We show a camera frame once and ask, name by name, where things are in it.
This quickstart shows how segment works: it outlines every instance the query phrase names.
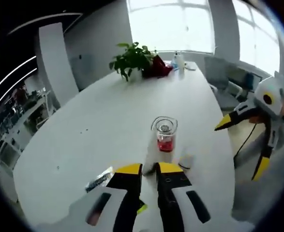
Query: gray chair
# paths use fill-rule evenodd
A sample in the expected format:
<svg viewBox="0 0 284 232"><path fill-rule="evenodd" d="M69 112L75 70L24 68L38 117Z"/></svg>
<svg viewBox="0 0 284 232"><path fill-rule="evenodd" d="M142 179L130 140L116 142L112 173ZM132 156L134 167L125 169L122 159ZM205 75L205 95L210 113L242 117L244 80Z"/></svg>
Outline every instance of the gray chair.
<svg viewBox="0 0 284 232"><path fill-rule="evenodd" d="M243 89L229 81L226 75L228 63L224 59L217 57L205 57L204 62L206 80L213 90L221 110L233 110L239 104L237 98L241 95ZM228 93L229 87L233 87L238 90L235 97Z"/></svg>

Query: white table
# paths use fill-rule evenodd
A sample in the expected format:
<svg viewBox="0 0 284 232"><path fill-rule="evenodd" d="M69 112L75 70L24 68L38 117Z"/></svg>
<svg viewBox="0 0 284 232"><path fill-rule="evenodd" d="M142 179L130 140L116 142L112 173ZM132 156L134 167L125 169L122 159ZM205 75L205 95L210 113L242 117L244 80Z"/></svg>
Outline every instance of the white table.
<svg viewBox="0 0 284 232"><path fill-rule="evenodd" d="M157 116L178 120L174 158L185 147L193 153L189 179L225 228L220 219L229 217L233 205L233 154L227 131L214 131L223 115L199 69L133 84L112 73L60 108L35 134L14 169L30 225L66 216L70 204L86 194L85 185L109 166L143 163ZM148 209L137 216L134 231L162 230L157 192L146 178L140 197ZM216 220L213 227L220 228Z"/></svg>

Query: floor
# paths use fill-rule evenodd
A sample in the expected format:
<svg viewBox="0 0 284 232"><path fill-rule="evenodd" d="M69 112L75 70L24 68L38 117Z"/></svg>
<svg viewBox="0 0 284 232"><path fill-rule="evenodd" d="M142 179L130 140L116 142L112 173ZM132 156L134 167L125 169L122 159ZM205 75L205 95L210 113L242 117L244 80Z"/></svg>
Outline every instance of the floor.
<svg viewBox="0 0 284 232"><path fill-rule="evenodd" d="M16 214L20 217L20 219L26 222L26 217L25 217L24 212L22 211L19 201L16 203L9 201L9 204L11 205L12 209L16 212Z"/></svg>
<svg viewBox="0 0 284 232"><path fill-rule="evenodd" d="M231 128L228 129L234 156L236 155L239 148L242 146L244 141L251 133L253 127L254 124L249 123L248 120L245 120L239 123L238 125L232 126ZM249 139L247 140L247 142L243 147L246 147L253 140L255 140L258 137L258 135L260 135L264 131L264 129L265 129L264 124L257 124L252 135L249 137Z"/></svg>
<svg viewBox="0 0 284 232"><path fill-rule="evenodd" d="M13 170L18 161L19 154L14 151L9 145L5 146L6 147L0 154L0 160L2 160L9 168Z"/></svg>

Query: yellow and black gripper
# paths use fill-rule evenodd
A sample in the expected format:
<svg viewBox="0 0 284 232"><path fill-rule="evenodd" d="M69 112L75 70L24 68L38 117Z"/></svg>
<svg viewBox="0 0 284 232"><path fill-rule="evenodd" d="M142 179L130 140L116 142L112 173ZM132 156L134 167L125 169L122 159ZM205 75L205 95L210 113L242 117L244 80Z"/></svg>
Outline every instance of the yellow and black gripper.
<svg viewBox="0 0 284 232"><path fill-rule="evenodd" d="M132 164L116 170L107 187L128 191L120 205L114 231L131 232L138 213L141 164ZM153 166L156 172L158 207L165 232L191 231L192 217L197 215L202 223L210 220L210 214L196 193L183 170L173 164L159 162ZM184 212L184 205L192 205Z"/></svg>
<svg viewBox="0 0 284 232"><path fill-rule="evenodd" d="M265 94L263 96L266 104L272 104L273 100L270 96L270 94ZM252 176L252 180L258 180L261 177L262 173L267 169L270 156L278 141L278 123L272 121L268 112L266 112L263 108L257 107L252 102L247 100L240 103L234 111L225 115L220 123L216 126L215 131L229 128L233 125L239 124L241 121L254 116L262 117L266 127L260 157Z"/></svg>

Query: window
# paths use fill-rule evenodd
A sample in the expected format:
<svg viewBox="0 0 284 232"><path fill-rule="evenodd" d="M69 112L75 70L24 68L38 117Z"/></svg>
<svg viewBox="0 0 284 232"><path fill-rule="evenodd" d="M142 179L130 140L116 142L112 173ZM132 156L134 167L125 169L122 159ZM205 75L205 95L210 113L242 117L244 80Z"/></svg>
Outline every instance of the window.
<svg viewBox="0 0 284 232"><path fill-rule="evenodd" d="M213 53L207 0L127 0L133 42L157 51Z"/></svg>
<svg viewBox="0 0 284 232"><path fill-rule="evenodd" d="M239 59L274 75L279 70L280 51L273 25L253 7L232 1L239 23Z"/></svg>

